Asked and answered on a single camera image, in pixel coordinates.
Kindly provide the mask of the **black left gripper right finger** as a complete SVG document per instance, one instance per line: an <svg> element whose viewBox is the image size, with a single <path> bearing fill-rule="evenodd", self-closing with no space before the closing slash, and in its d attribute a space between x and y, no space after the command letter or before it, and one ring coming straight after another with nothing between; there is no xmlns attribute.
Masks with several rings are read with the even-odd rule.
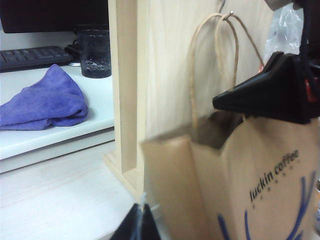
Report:
<svg viewBox="0 0 320 240"><path fill-rule="evenodd" d="M299 55L274 52L262 72L212 99L217 110L308 124L320 115Z"/></svg>

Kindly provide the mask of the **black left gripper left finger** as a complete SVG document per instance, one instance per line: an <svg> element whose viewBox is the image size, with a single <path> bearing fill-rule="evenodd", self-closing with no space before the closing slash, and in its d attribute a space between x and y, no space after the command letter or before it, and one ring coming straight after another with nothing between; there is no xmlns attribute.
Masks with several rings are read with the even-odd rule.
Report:
<svg viewBox="0 0 320 240"><path fill-rule="evenodd" d="M160 240L155 219L148 204L135 203L117 228L118 240Z"/></svg>

